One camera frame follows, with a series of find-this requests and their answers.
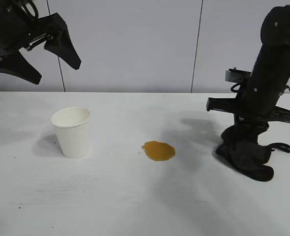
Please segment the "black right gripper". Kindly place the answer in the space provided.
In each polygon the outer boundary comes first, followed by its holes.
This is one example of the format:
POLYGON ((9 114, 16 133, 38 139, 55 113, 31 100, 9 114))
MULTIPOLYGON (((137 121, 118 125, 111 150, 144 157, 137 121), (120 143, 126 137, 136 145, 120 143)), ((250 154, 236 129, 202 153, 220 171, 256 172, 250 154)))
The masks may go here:
POLYGON ((234 122, 234 128, 236 131, 248 130, 248 141, 255 144, 258 144, 258 136, 268 130, 267 122, 290 123, 290 110, 288 109, 277 106, 264 108, 258 104, 246 104, 238 98, 208 98, 206 110, 231 113, 242 117, 243 120, 234 122))

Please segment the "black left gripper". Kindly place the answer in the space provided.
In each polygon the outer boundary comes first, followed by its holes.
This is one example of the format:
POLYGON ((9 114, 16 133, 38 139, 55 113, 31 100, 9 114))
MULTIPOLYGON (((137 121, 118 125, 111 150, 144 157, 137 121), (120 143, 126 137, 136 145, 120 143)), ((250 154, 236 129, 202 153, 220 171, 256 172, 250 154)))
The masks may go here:
POLYGON ((60 57, 74 70, 80 68, 81 59, 71 42, 67 24, 58 13, 36 20, 0 16, 0 73, 38 85, 42 75, 29 64, 20 49, 32 50, 42 39, 45 50, 60 57))

